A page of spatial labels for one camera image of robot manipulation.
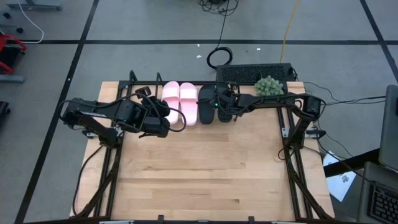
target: keyboard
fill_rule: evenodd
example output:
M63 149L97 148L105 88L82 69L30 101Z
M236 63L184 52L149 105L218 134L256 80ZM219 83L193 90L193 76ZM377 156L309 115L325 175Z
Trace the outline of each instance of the keyboard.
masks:
M398 224L398 193L373 182L369 192L368 215L382 223Z
M280 82L295 81L289 63L217 66L217 81L256 83L269 75Z

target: pink slipper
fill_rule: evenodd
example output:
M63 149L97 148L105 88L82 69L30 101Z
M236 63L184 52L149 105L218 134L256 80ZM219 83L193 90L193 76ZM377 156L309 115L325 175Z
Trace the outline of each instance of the pink slipper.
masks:
M177 109L179 106L180 86L176 81L166 83L162 90L162 100L166 101L169 107ZM178 112L170 110L170 114L166 117L170 124L178 121Z
M193 126L198 119L198 90L191 83L183 83L180 87L181 112L187 119L187 125Z

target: white cable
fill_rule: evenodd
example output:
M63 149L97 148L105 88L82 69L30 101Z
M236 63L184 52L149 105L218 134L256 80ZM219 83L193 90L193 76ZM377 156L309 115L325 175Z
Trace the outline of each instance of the white cable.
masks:
M21 9L21 11L22 11L23 15L26 17L26 19L29 20L29 22L31 22L33 24L33 26L36 26L36 28L38 28L42 32L42 38L39 41L22 42L22 43L24 43L24 44L39 44L39 43L41 43L43 41L43 39L44 39L44 31L38 25L36 25L34 22L32 22L31 19L29 19L29 17L27 17L27 15L25 14L25 12L24 12L19 0L17 0L17 2L18 2L18 5L19 5L19 8Z

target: white paper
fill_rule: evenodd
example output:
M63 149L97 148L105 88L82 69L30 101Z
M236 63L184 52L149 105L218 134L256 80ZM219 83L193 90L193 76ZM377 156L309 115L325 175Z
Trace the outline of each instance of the white paper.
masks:
M327 166L335 162L338 162L338 160L329 154L323 158L323 166ZM354 181L355 175L356 174L354 172L349 171L345 172L344 174L326 178L329 193L332 194L337 200L342 202L349 187Z

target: wooden tabletop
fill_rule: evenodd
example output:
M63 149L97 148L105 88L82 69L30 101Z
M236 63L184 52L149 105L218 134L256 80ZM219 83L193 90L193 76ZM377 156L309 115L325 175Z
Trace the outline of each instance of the wooden tabletop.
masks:
M117 87L118 82L103 82L98 101L115 100ZM300 82L290 82L288 88L292 93L304 92ZM254 94L252 86L241 86L241 92ZM98 120L110 125L109 120ZM289 126L285 110L284 120ZM172 127L181 125L179 121ZM277 157L282 140L276 109L256 110L237 122L221 123L215 118L203 125L198 121L182 133L169 132L164 139L138 136L126 133L124 137L112 219L156 220L164 215L165 220L238 221L248 216L256 221L294 220L285 162ZM306 139L305 145L318 150L314 139ZM89 139L84 160L97 148L98 140ZM104 152L95 155L83 171L77 211L98 188ZM308 149L301 154L309 191L334 216L320 156ZM297 195L305 217L299 188ZM101 214L108 193L104 199Z

